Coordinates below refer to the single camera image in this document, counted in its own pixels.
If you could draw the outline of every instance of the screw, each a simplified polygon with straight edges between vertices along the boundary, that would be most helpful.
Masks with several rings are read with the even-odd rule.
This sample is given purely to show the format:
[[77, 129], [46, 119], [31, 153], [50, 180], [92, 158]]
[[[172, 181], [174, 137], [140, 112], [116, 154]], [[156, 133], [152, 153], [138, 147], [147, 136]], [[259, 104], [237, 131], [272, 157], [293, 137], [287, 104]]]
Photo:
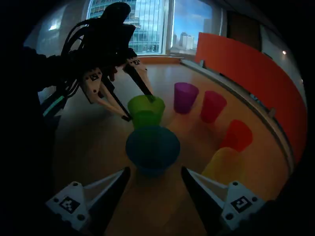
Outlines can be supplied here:
[[82, 214], [78, 214], [77, 218], [78, 218], [78, 220], [81, 220], [81, 221], [82, 221], [82, 220], [85, 219], [85, 216], [82, 215]]
[[231, 219], [233, 219], [233, 214], [232, 213], [229, 213], [229, 214], [227, 214], [226, 216], [225, 216], [225, 219], [227, 219], [227, 220], [231, 220]]

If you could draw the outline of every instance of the blue cup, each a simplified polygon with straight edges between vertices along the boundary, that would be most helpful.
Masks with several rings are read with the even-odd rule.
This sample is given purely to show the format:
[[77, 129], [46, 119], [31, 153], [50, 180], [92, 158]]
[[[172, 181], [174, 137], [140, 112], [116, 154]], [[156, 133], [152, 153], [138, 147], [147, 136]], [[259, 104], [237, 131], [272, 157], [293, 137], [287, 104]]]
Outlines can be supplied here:
[[180, 142], [164, 127], [146, 126], [128, 137], [126, 153], [142, 174], [158, 176], [176, 161]]

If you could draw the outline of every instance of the glass skyscraper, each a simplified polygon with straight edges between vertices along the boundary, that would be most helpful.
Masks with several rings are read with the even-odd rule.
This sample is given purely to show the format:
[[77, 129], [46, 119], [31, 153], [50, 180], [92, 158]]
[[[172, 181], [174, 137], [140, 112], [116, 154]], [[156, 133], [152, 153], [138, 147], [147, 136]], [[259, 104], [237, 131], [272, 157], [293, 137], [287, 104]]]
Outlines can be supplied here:
[[125, 24], [136, 26], [129, 47], [137, 54], [161, 53], [164, 0], [91, 0], [88, 18], [97, 18], [104, 9], [114, 2], [125, 2], [131, 12]]

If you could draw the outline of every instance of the green cup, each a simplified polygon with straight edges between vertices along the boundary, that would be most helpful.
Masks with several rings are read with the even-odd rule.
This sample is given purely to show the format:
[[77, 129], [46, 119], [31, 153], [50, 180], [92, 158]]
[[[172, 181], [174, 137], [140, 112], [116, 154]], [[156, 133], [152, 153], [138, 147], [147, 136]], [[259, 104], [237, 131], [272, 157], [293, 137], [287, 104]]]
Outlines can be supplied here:
[[128, 109], [132, 116], [132, 123], [135, 129], [160, 125], [165, 104], [161, 98], [140, 95], [128, 102]]

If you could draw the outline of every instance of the building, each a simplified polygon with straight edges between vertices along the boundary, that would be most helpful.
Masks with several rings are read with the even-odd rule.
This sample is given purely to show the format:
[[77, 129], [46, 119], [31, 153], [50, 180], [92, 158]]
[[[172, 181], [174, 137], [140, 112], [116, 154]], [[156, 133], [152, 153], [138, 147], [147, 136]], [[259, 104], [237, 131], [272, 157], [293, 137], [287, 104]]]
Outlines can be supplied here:
[[186, 34], [185, 32], [180, 34], [179, 46], [184, 50], [189, 50], [194, 48], [194, 37]]
[[182, 32], [181, 34], [180, 34], [180, 43], [179, 43], [179, 46], [183, 46], [183, 39], [184, 39], [184, 37], [185, 36], [188, 36], [188, 34], [186, 34], [185, 32]]
[[[137, 54], [161, 53], [163, 0], [91, 0], [88, 18], [100, 17], [104, 9], [114, 2], [125, 2], [130, 5], [131, 12], [124, 23], [133, 24], [136, 29], [130, 39], [129, 47]], [[145, 11], [148, 10], [150, 12], [149, 17], [145, 14]]]
[[204, 19], [204, 33], [212, 33], [212, 19]]
[[174, 34], [173, 35], [173, 47], [175, 47], [177, 45], [177, 35]]

